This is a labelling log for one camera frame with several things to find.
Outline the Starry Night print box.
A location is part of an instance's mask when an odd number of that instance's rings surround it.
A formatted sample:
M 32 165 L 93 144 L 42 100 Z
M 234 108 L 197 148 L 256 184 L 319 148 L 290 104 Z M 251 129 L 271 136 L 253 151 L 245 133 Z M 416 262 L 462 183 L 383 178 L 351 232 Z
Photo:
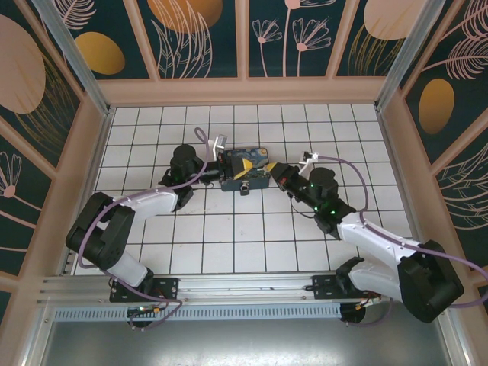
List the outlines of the Starry Night print box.
M 226 150 L 223 157 L 223 177 L 220 179 L 220 187 L 223 191 L 239 192 L 239 188 L 244 182 L 249 184 L 249 191 L 262 190 L 269 187 L 271 175 L 265 170 L 265 166 L 269 163 L 266 148 Z M 239 172 L 232 170 L 231 159 L 248 159 L 252 163 L 250 170 L 254 170 L 255 172 L 248 179 L 234 180 L 233 177 Z

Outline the small circuit board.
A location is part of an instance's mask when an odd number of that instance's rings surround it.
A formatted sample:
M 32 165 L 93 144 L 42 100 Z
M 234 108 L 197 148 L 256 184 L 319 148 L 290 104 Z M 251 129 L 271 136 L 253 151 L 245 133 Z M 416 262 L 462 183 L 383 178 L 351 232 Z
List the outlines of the small circuit board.
M 130 317 L 154 318 L 159 311 L 160 311 L 160 307 L 158 305 L 130 307 L 127 309 L 127 318 Z

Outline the grey metal base sheet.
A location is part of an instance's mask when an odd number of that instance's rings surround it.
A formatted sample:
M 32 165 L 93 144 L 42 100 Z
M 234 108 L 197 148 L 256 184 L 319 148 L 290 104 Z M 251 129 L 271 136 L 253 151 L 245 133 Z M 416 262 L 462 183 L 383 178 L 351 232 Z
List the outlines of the grey metal base sheet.
M 436 326 L 332 319 L 56 323 L 41 366 L 451 366 Z

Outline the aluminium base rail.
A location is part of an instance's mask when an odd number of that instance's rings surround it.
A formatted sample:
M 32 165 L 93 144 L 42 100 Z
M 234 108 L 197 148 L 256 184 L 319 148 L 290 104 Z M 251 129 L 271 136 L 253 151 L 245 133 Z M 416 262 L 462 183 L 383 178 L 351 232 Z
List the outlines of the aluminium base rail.
M 275 274 L 181 274 L 177 299 L 184 305 L 241 305 L 265 303 L 310 303 L 314 293 L 305 287 L 312 273 Z M 48 277 L 34 299 L 40 303 L 81 306 L 108 303 L 105 276 Z

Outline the aluminium frame post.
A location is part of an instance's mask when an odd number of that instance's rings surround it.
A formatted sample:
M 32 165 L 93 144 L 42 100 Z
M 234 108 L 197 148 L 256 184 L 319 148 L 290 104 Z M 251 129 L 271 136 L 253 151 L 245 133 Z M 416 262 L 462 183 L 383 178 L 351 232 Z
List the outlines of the aluminium frame post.
M 435 22 L 438 19 L 442 19 L 441 13 L 445 8 L 446 1 L 427 0 L 422 6 L 419 15 L 416 16 L 413 27 L 394 58 L 384 84 L 374 102 L 375 110 L 379 114 L 387 107 L 408 68 L 416 56 L 420 54 L 420 50 L 425 44 L 428 35 L 432 32 Z
M 110 111 L 110 104 L 103 96 L 97 80 L 84 61 L 79 48 L 75 44 L 74 38 L 70 34 L 68 28 L 64 25 L 58 11 L 55 9 L 55 5 L 51 0 L 32 0 L 32 2 L 40 17 L 45 21 L 47 28 L 53 35 L 57 44 L 65 53 L 67 61 L 71 64 L 79 81 L 84 86 L 96 108 L 104 116 L 107 116 Z

